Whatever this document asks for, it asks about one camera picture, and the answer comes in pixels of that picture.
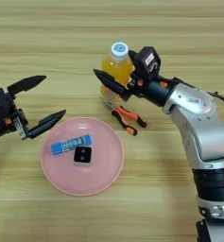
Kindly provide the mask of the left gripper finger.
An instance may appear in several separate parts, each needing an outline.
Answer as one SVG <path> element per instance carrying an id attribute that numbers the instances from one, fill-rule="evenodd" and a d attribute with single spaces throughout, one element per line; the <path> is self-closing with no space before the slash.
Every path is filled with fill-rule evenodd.
<path id="1" fill-rule="evenodd" d="M 23 140 L 25 140 L 26 138 L 34 139 L 42 135 L 46 131 L 52 129 L 63 118 L 65 114 L 66 110 L 52 113 L 46 118 L 40 120 L 39 123 L 32 129 L 29 129 L 27 125 L 24 125 L 21 122 L 20 118 L 17 118 L 17 131 Z"/>
<path id="2" fill-rule="evenodd" d="M 21 92 L 27 92 L 30 89 L 39 85 L 45 79 L 46 79 L 46 76 L 32 76 L 28 78 L 23 78 L 9 85 L 8 91 L 11 95 L 17 95 Z"/>

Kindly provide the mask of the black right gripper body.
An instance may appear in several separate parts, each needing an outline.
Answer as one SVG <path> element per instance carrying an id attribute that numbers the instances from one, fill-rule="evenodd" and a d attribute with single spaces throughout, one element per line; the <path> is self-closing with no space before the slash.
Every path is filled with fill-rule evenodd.
<path id="1" fill-rule="evenodd" d="M 178 78 L 157 76 L 152 80 L 133 78 L 127 88 L 132 95 L 144 98 L 158 107 L 163 107 L 173 89 L 181 83 Z"/>

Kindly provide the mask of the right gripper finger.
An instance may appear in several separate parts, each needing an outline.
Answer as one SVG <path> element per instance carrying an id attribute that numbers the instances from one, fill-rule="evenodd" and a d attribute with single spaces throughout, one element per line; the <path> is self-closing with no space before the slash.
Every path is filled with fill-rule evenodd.
<path id="1" fill-rule="evenodd" d="M 120 95 L 121 97 L 125 97 L 129 94 L 129 91 L 122 84 L 118 83 L 113 76 L 98 69 L 94 69 L 94 73 L 103 85 L 116 94 Z"/>
<path id="2" fill-rule="evenodd" d="M 133 63 L 137 62 L 137 52 L 129 50 L 129 57 Z"/>

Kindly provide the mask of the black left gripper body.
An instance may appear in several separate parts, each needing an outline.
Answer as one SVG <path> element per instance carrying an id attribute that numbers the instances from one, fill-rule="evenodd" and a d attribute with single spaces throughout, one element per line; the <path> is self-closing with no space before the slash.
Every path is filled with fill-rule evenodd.
<path id="1" fill-rule="evenodd" d="M 17 131 L 23 126 L 20 119 L 20 110 L 14 111 L 7 116 L 0 116 L 0 137 Z"/>

